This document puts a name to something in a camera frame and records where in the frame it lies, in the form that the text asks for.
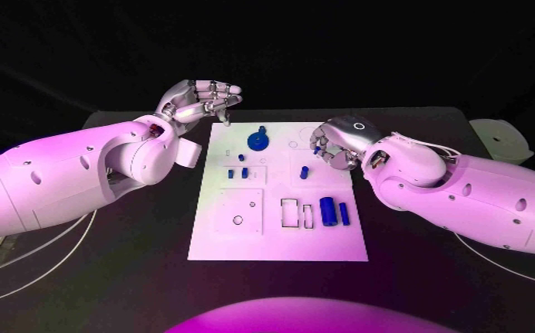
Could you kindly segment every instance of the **small blue piece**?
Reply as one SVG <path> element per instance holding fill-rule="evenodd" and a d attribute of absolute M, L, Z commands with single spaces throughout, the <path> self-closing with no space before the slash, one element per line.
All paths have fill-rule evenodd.
<path fill-rule="evenodd" d="M 343 226 L 349 226 L 349 216 L 348 216 L 348 207 L 345 203 L 339 204 L 341 206 L 341 216 L 342 216 L 342 223 Z"/>
<path fill-rule="evenodd" d="M 335 201 L 330 196 L 320 199 L 320 210 L 323 226 L 338 225 Z"/>
<path fill-rule="evenodd" d="M 309 167 L 307 166 L 303 166 L 302 168 L 302 175 L 299 176 L 303 180 L 307 179 L 307 176 L 309 176 Z"/>
<path fill-rule="evenodd" d="M 264 150 L 270 145 L 270 139 L 268 136 L 266 135 L 266 127 L 260 126 L 258 132 L 251 134 L 248 137 L 248 147 L 254 151 L 261 151 Z"/>

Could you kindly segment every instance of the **white board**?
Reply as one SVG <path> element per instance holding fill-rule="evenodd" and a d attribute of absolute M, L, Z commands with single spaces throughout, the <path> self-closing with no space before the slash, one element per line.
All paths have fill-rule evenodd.
<path fill-rule="evenodd" d="M 232 123 L 212 125 L 195 216 L 189 260 L 368 261 L 359 213 L 348 171 L 338 171 L 313 154 L 309 138 L 320 122 Z M 267 128 L 270 145 L 248 148 L 248 135 Z M 300 178 L 302 166 L 309 177 Z M 243 178 L 243 168 L 248 177 Z M 336 203 L 336 226 L 323 226 L 320 198 Z M 296 208 L 297 213 L 287 211 Z M 342 225 L 338 204 L 348 207 L 351 225 Z M 303 212 L 312 205 L 312 217 Z M 283 215 L 289 225 L 283 227 Z"/>

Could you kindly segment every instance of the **table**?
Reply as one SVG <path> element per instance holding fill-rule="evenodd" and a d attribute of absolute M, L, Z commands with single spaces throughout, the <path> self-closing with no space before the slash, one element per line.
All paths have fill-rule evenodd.
<path fill-rule="evenodd" d="M 367 117 L 385 133 L 398 131 L 466 154 L 489 156 L 463 113 L 452 107 L 235 110 L 232 121 L 322 121 L 341 114 Z M 140 115 L 98 112 L 85 127 Z M 185 135 L 205 147 L 214 119 L 205 118 Z M 71 259 L 33 286 L 0 300 L 2 331 L 157 332 L 224 305 L 283 296 L 358 301 L 459 331 L 534 331 L 535 282 L 480 259 L 452 232 L 413 213 L 388 209 L 361 169 L 351 174 L 368 263 L 188 261 L 205 155 L 206 148 L 196 169 L 176 165 L 160 184 L 131 192 L 98 211 Z M 67 255 L 87 222 L 0 271 L 3 293 Z M 23 233 L 13 257 L 67 227 Z"/>

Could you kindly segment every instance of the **gray table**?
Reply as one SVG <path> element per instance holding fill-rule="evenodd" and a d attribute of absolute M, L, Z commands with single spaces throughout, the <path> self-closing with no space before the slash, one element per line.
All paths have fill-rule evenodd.
<path fill-rule="evenodd" d="M 98 112 L 85 127 L 129 121 L 142 114 Z M 384 132 L 398 131 L 466 154 L 489 156 L 462 112 L 450 107 L 237 110 L 232 120 L 323 121 L 341 114 L 362 115 Z M 214 119 L 202 120 L 185 135 L 205 147 L 212 123 Z M 361 170 L 352 178 L 368 263 L 188 261 L 205 156 L 206 149 L 196 169 L 175 166 L 160 184 L 100 210 L 71 259 L 38 284 L 0 300 L 2 331 L 163 331 L 227 304 L 281 296 L 374 304 L 460 331 L 535 330 L 535 283 L 478 258 L 453 234 L 417 215 L 385 208 Z M 22 234 L 13 257 L 67 227 Z M 0 271 L 2 291 L 49 269 L 82 231 L 84 225 Z M 531 255 L 482 247 L 504 262 L 532 268 Z"/>

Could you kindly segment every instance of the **robotic hand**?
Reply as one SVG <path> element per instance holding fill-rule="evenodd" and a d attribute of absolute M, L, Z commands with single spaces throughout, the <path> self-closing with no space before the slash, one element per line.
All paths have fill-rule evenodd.
<path fill-rule="evenodd" d="M 361 162 L 377 198 L 491 246 L 535 253 L 535 172 L 462 155 L 392 132 L 361 117 L 335 117 L 315 130 L 312 149 L 336 169 Z M 341 148 L 333 155 L 330 142 Z"/>
<path fill-rule="evenodd" d="M 201 146 L 179 136 L 206 116 L 230 125 L 240 87 L 183 80 L 153 115 L 28 142 L 0 155 L 0 236 L 54 226 L 153 185 L 173 164 L 193 167 Z"/>

